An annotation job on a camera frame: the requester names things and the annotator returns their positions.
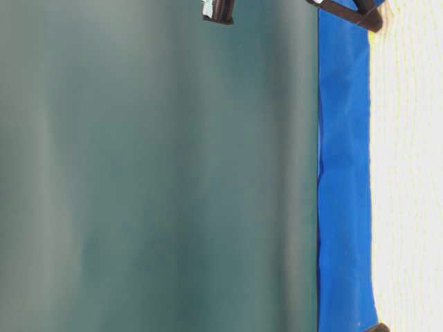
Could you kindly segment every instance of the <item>dark green tarp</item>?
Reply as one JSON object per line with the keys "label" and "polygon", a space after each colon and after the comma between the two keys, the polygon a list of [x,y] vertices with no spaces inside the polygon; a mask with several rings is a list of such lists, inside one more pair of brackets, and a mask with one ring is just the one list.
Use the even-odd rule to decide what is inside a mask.
{"label": "dark green tarp", "polygon": [[0,331],[316,330],[304,1],[0,0]]}

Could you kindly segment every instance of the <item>plastic clip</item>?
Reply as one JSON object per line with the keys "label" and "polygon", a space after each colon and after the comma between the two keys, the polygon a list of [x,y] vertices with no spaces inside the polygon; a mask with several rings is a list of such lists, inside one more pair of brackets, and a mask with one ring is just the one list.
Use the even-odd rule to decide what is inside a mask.
{"label": "plastic clip", "polygon": [[231,25],[234,23],[233,11],[235,0],[213,0],[213,14],[212,17],[203,14],[205,21]]}
{"label": "plastic clip", "polygon": [[311,5],[319,7],[333,15],[336,15],[353,24],[357,24],[362,28],[377,32],[383,27],[383,19],[377,10],[374,0],[353,0],[358,10],[342,6],[332,0],[306,0]]}

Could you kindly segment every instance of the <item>blue binding strip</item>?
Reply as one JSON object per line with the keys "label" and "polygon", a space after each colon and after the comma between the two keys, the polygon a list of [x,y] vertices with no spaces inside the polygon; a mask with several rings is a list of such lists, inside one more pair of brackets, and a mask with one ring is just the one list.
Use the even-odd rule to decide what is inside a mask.
{"label": "blue binding strip", "polygon": [[[351,0],[337,2],[354,7]],[[319,52],[319,331],[361,332],[377,324],[371,282],[368,32],[320,10]]]}

